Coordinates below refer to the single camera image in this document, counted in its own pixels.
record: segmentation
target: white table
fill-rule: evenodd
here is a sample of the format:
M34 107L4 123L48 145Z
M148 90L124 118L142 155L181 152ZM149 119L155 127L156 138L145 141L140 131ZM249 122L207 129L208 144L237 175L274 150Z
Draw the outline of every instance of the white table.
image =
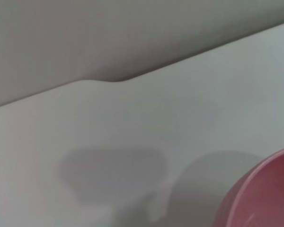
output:
M208 227L284 148L284 25L0 108L0 227Z

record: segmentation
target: curved edge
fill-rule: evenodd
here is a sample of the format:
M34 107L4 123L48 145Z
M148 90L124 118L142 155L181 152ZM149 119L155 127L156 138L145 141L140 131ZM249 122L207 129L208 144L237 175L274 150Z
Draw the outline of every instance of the curved edge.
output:
M239 189L237 195L235 196L235 199L231 205L230 213L226 221L226 227L231 227L231 222L233 220L234 212L237 208L237 205L239 203L240 198L242 197L243 192L251 182L251 180L254 178L254 176L261 171L267 164L269 164L271 161L277 159L278 157L284 155L284 149L272 154L271 156L265 158L262 162L260 162L258 165L256 165L254 168L250 170L250 173L248 174L246 180L243 182L241 188Z

